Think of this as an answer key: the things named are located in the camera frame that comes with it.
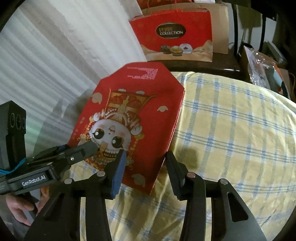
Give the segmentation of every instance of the white curtain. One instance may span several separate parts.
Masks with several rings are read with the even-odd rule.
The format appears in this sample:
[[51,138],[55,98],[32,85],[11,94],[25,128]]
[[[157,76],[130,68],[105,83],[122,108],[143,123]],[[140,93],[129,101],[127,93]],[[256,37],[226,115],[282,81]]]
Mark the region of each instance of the white curtain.
[[0,33],[0,104],[27,111],[27,156],[68,142],[99,80],[146,61],[136,0],[26,0]]

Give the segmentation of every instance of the cartoon character illustration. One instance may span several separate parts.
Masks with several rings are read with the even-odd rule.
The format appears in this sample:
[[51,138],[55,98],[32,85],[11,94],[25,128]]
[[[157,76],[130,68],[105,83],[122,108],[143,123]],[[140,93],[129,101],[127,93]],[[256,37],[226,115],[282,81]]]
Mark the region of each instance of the cartoon character illustration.
[[124,89],[112,91],[106,108],[89,118],[90,123],[80,135],[79,145],[93,141],[99,150],[86,160],[88,164],[103,170],[108,162],[116,159],[119,150],[124,149],[128,152],[127,165],[131,167],[135,147],[144,138],[138,113],[155,97],[144,94],[143,91],[127,93]]

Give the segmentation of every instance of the red gift box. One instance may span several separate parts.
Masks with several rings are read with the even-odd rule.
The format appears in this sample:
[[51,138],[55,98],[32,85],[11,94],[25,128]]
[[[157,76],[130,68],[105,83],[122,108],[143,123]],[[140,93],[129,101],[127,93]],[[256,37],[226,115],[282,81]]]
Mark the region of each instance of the red gift box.
[[86,162],[98,170],[126,150],[123,183],[150,194],[183,97],[184,88],[163,64],[127,64],[99,82],[68,144],[95,142],[98,153]]

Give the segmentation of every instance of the yellow plaid tablecloth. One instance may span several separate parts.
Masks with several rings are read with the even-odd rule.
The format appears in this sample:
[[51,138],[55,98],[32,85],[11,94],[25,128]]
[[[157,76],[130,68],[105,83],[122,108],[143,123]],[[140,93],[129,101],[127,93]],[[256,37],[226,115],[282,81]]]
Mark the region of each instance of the yellow plaid tablecloth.
[[[296,205],[296,104],[238,80],[173,74],[186,92],[170,149],[203,178],[228,179],[272,240]],[[70,177],[86,179],[96,171],[80,162],[72,166]],[[179,240],[186,201],[173,195],[165,166],[150,196],[121,185],[106,206],[113,240]],[[81,240],[86,240],[84,207],[85,199]],[[207,200],[206,241],[210,230]]]

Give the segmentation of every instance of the plastic bag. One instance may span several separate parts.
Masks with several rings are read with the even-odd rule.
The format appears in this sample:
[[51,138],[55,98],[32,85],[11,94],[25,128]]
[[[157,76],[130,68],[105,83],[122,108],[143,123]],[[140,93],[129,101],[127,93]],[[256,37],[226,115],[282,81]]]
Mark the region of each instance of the plastic bag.
[[248,73],[251,83],[290,99],[287,86],[283,82],[283,76],[277,67],[277,63],[265,54],[254,49],[245,48],[248,58]]

